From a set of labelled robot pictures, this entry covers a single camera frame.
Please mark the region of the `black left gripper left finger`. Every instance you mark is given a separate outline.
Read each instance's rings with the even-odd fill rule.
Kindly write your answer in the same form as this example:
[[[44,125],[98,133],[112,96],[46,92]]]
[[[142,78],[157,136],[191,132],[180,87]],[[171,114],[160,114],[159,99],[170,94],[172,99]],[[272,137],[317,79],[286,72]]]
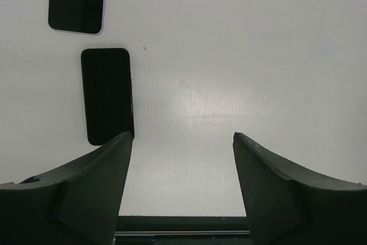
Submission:
[[[112,244],[129,132],[48,172],[1,184],[1,244]]]

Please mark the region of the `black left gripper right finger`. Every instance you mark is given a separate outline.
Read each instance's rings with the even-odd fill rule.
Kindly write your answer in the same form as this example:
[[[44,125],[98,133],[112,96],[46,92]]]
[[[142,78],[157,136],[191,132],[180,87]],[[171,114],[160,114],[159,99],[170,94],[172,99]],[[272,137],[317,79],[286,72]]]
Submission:
[[[366,244],[366,185],[312,171],[243,133],[233,152],[253,244]]]

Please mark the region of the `black screen smartphone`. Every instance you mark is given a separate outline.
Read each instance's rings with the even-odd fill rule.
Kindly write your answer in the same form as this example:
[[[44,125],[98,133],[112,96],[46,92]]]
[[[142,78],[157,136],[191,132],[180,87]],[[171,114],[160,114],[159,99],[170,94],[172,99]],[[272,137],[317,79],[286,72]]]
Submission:
[[[88,142],[100,146],[121,133],[135,136],[130,54],[124,48],[81,53]]]
[[[49,0],[48,24],[55,30],[98,34],[103,6],[104,0]]]

